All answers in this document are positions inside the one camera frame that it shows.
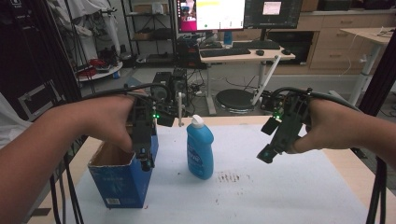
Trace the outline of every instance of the blue cardboard box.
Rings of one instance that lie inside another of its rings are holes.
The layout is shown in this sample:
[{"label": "blue cardboard box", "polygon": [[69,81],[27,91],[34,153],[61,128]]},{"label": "blue cardboard box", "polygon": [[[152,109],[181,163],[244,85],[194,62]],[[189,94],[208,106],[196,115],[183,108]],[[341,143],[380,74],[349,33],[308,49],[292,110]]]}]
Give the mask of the blue cardboard box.
[{"label": "blue cardboard box", "polygon": [[[155,160],[158,137],[151,136]],[[142,208],[149,188],[152,169],[144,172],[140,161],[110,144],[103,143],[88,163],[92,178],[108,208]]]}]

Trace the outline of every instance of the computer monitor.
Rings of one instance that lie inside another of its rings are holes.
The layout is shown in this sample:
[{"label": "computer monitor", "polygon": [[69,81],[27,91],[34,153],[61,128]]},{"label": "computer monitor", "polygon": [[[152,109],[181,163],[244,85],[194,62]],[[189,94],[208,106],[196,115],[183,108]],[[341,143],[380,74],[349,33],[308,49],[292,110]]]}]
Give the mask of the computer monitor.
[{"label": "computer monitor", "polygon": [[179,33],[244,28],[245,0],[176,0]]},{"label": "computer monitor", "polygon": [[246,0],[245,29],[295,29],[303,0]]}]

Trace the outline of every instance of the bottle label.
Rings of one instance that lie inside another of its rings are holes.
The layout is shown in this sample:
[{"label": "bottle label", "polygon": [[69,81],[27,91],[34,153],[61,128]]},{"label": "bottle label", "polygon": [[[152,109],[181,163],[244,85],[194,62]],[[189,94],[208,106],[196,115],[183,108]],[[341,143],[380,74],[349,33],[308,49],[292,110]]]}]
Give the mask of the bottle label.
[{"label": "bottle label", "polygon": [[190,170],[196,175],[204,175],[204,166],[201,157],[190,144],[187,144],[187,149]]}]

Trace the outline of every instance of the white bottle cap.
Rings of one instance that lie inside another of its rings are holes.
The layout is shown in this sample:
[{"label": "white bottle cap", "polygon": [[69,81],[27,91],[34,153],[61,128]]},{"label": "white bottle cap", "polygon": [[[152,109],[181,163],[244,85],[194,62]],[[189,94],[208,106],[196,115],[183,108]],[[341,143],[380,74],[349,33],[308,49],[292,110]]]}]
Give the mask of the white bottle cap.
[{"label": "white bottle cap", "polygon": [[191,125],[194,128],[204,127],[204,120],[199,115],[193,115]]}]

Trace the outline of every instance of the human arm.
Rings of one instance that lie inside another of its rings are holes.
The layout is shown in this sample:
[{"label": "human arm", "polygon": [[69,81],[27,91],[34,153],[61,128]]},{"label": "human arm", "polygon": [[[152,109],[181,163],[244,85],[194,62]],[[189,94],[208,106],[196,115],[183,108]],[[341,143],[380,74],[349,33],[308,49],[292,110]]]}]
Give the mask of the human arm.
[{"label": "human arm", "polygon": [[309,111],[310,130],[294,142],[294,152],[302,153],[314,148],[364,147],[396,169],[395,123],[319,99],[310,101]]},{"label": "human arm", "polygon": [[83,134],[132,152],[125,130],[134,98],[124,95],[62,105],[47,111],[0,150],[0,218],[21,223],[53,170]]}]

